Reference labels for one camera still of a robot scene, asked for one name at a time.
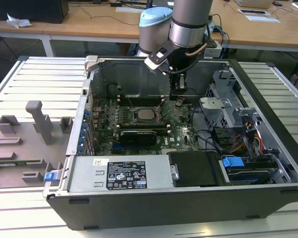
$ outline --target white sticker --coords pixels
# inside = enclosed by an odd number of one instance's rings
[[[93,166],[102,166],[107,165],[109,159],[94,159]]]

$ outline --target cable on desk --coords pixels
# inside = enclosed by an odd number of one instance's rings
[[[72,3],[72,2],[69,2],[69,6],[71,7],[79,7],[79,6],[106,6],[110,4],[109,2],[108,3],[105,3],[105,4],[91,4],[91,3]]]
[[[146,9],[145,7],[135,6],[135,5],[128,4],[128,3],[122,3],[122,4],[123,4],[124,6],[131,7],[131,8],[135,8],[135,9],[143,9],[143,10]]]
[[[124,23],[126,25],[130,25],[130,26],[137,26],[138,25],[138,23],[137,24],[130,24],[130,23],[121,21],[121,20],[119,20],[119,19],[117,19],[115,17],[112,17],[112,16],[91,16],[84,8],[82,8],[81,6],[79,6],[79,7],[89,16],[90,19],[98,18],[98,17],[109,17],[109,18],[115,19],[117,21],[120,21],[121,23]]]
[[[8,47],[8,49],[11,51],[11,53],[12,53],[16,58],[18,58],[18,57],[16,56],[16,54],[13,52],[13,50],[10,48],[10,46],[5,42],[4,38],[1,37],[1,35],[0,35],[0,38],[1,38],[1,40],[4,42],[4,44]]]
[[[23,48],[22,50],[18,51],[18,52],[16,53],[16,55],[18,55],[18,54],[20,54],[22,51],[24,51],[24,50],[26,50],[26,49],[28,49],[28,48],[34,46],[36,43],[38,43],[38,41],[39,41],[39,39],[37,39],[32,45],[27,46],[27,47]]]

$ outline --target gray plastic part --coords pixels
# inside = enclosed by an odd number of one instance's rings
[[[22,179],[25,182],[42,182],[43,176],[41,175],[41,173],[39,171],[23,172]]]
[[[63,117],[60,120],[60,127],[62,133],[70,133],[73,126],[73,118],[71,117]]]
[[[0,118],[0,131],[2,134],[15,133],[13,126],[20,125],[15,116],[2,116]]]
[[[7,161],[3,164],[2,160],[0,161],[0,188],[42,187],[43,181],[25,183],[22,173],[39,171],[44,175],[47,162],[50,162],[53,168],[57,168],[60,162],[64,164],[70,134],[62,133],[59,122],[53,122],[52,126],[53,144],[51,145],[45,144],[35,131],[33,122],[20,122],[20,125],[13,128],[15,134],[2,134],[0,131],[0,139],[16,137],[22,139],[21,144],[0,146],[0,153],[14,152],[17,155],[12,163]]]
[[[32,168],[32,169],[45,168],[46,167],[46,164],[47,163],[43,159],[40,160],[39,162],[28,162],[28,163],[26,163],[26,165],[29,168]]]
[[[0,153],[0,160],[14,160],[16,154],[14,152]]]
[[[0,138],[0,146],[20,145],[22,140],[20,137]]]
[[[50,145],[53,143],[51,130],[53,128],[50,118],[43,115],[41,101],[29,101],[25,107],[28,113],[31,113],[36,123],[37,129],[40,131],[45,144]]]
[[[45,173],[50,172],[51,170],[54,170],[52,164],[50,162],[47,163]]]

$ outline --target metal bracket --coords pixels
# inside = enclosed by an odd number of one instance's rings
[[[257,112],[254,108],[235,108],[232,115],[235,119],[234,124],[242,124],[241,117],[252,117],[253,115],[257,115]]]
[[[99,63],[98,56],[87,56],[85,58],[84,67],[86,72],[91,72],[97,68]]]

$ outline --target power supply label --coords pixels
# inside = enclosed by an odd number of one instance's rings
[[[145,162],[109,162],[106,188],[108,190],[147,188]]]

